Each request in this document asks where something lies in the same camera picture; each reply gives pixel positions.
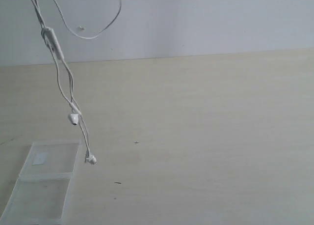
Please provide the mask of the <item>white wired earphones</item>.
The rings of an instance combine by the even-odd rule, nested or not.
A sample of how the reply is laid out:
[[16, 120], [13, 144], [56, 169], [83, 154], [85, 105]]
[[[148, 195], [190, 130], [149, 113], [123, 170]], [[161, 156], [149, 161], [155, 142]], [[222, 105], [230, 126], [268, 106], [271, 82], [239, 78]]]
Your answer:
[[[97, 159], [92, 154], [92, 152], [90, 150], [90, 140], [89, 140], [88, 128], [87, 128], [86, 123], [84, 121], [82, 112], [81, 112], [80, 107], [78, 105], [78, 102], [74, 98], [74, 75], [73, 75], [71, 69], [69, 68], [67, 62], [65, 61], [65, 56], [63, 54], [63, 51], [61, 49], [60, 43], [57, 39], [57, 36], [55, 35], [54, 30], [52, 28], [46, 26], [46, 23], [45, 23], [44, 18], [41, 14], [41, 11], [40, 11], [40, 6], [39, 6], [38, 0], [30, 0], [30, 1], [32, 2], [35, 14], [37, 16], [38, 22], [39, 22], [40, 27], [41, 27], [41, 37], [42, 37], [46, 47], [50, 51], [50, 54], [52, 56], [52, 59], [53, 59], [53, 62], [54, 62], [55, 68], [56, 68], [56, 77], [57, 77], [58, 89], [59, 89], [62, 97], [64, 98], [64, 100], [67, 102], [67, 104], [71, 108], [71, 112], [68, 114], [68, 119], [72, 125], [74, 125], [74, 126], [78, 125], [81, 129], [83, 140], [84, 140], [84, 143], [86, 146], [86, 153], [85, 153], [84, 162], [95, 165], [97, 163]], [[61, 16], [62, 22], [63, 22], [64, 26], [66, 27], [66, 29], [75, 37], [83, 39], [83, 40], [93, 40], [93, 39], [96, 39], [99, 36], [101, 36], [101, 34], [105, 30], [107, 30], [116, 21], [116, 19], [120, 15], [120, 12], [122, 9], [122, 0], [118, 0], [118, 2], [119, 2], [118, 11], [117, 11], [115, 17], [111, 20], [111, 22], [106, 27], [104, 27], [102, 30], [100, 30], [96, 35], [94, 35], [92, 37], [84, 37], [84, 36], [78, 35], [76, 32], [74, 32], [67, 25], [67, 22], [64, 18], [61, 7], [59, 6], [57, 0], [53, 0], [53, 2], [54, 2], [54, 4], [55, 4], [55, 6], [56, 6], [56, 8], [57, 8], [57, 10]], [[64, 68], [68, 74], [69, 93], [70, 93], [69, 98], [65, 95], [65, 93], [62, 89], [61, 83], [60, 83], [60, 69], [59, 69], [59, 63], [58, 63], [59, 61], [62, 63], [62, 65], [64, 66]]]

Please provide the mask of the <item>clear plastic storage box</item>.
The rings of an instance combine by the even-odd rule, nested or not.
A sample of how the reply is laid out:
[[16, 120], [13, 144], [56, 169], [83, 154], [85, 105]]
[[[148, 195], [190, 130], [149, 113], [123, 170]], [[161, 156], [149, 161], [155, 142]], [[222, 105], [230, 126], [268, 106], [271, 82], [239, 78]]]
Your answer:
[[63, 225], [80, 148], [80, 140], [33, 142], [0, 223]]

